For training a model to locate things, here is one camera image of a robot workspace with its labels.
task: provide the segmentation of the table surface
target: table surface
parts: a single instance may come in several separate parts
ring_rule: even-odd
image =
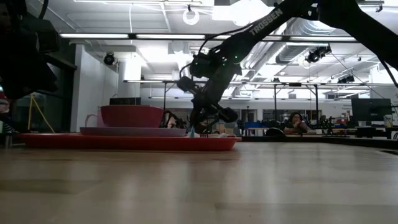
[[[398,223],[398,157],[323,143],[232,152],[0,152],[0,223]]]

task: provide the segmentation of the red bowl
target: red bowl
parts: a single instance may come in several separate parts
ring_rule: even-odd
[[[109,105],[101,107],[106,127],[158,128],[163,109],[154,106]]]

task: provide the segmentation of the plate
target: plate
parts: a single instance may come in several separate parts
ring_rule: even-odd
[[[183,137],[185,131],[177,128],[80,128],[84,136]]]
[[[20,134],[31,148],[127,149],[156,151],[230,151],[241,138],[121,137],[81,134]]]

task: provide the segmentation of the person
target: person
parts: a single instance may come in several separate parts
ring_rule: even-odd
[[[284,129],[285,134],[299,134],[307,133],[310,128],[303,123],[303,117],[299,112],[293,112],[288,120],[287,126]]]
[[[19,133],[29,133],[25,125],[13,121],[9,117],[9,100],[2,91],[0,91],[0,121],[3,122],[3,131],[5,133],[11,134],[15,131]]]

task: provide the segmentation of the red tray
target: red tray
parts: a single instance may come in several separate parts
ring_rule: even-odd
[[[240,138],[168,138],[83,136],[81,134],[21,134],[32,148],[131,149],[159,151],[230,151]]]

